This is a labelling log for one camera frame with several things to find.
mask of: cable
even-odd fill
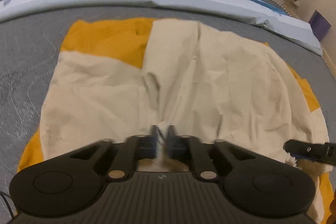
[[[6,193],[2,192],[2,191],[0,191],[0,196],[3,198],[3,200],[4,200],[4,202],[5,202],[6,206],[7,206],[7,208],[9,210],[10,216],[13,219],[14,218],[14,214],[13,214],[12,208],[11,208],[11,206],[9,205],[9,203],[8,203],[8,201],[6,199],[6,197],[8,197],[8,198],[11,199],[11,196],[9,194],[6,194]]]

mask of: beige cloth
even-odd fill
[[[103,138],[165,132],[225,139],[281,162],[289,139],[328,142],[285,62],[269,47],[194,21],[154,21],[142,69],[62,51],[42,107],[44,160]],[[312,164],[318,176],[330,168]],[[310,211],[323,218],[319,188]]]

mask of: fabric fold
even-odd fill
[[[34,135],[43,160],[104,138],[148,134],[152,124],[162,132],[173,124],[205,143],[224,139],[290,165],[287,140],[329,141],[307,81],[262,43],[196,21],[74,23]],[[331,167],[297,165],[315,182],[308,215],[320,223],[330,215],[320,188],[332,195],[323,175]]]

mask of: bed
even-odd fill
[[[336,82],[322,57],[260,27],[200,12],[130,6],[67,8],[23,16],[0,24],[0,190],[8,192],[21,153],[39,124],[43,100],[60,45],[78,19],[94,22],[132,17],[198,20],[222,31],[267,42],[315,93],[331,142],[336,142]],[[336,176],[331,176],[336,185]],[[0,223],[10,217],[0,206]]]

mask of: metal pin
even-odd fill
[[[214,179],[215,177],[217,177],[217,174],[215,172],[212,172],[212,171],[203,171],[201,173],[201,178],[202,179]]]
[[[109,172],[109,177],[111,179],[121,179],[125,176],[125,173],[121,170],[112,170]]]

